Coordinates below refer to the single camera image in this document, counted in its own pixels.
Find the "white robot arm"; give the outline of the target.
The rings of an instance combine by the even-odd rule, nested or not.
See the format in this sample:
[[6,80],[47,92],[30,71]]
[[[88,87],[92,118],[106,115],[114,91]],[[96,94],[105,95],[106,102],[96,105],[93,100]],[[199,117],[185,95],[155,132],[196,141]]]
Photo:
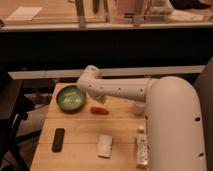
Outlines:
[[89,65],[77,86],[95,100],[113,96],[145,105],[149,171],[207,171],[201,105],[186,80],[103,79],[100,70]]

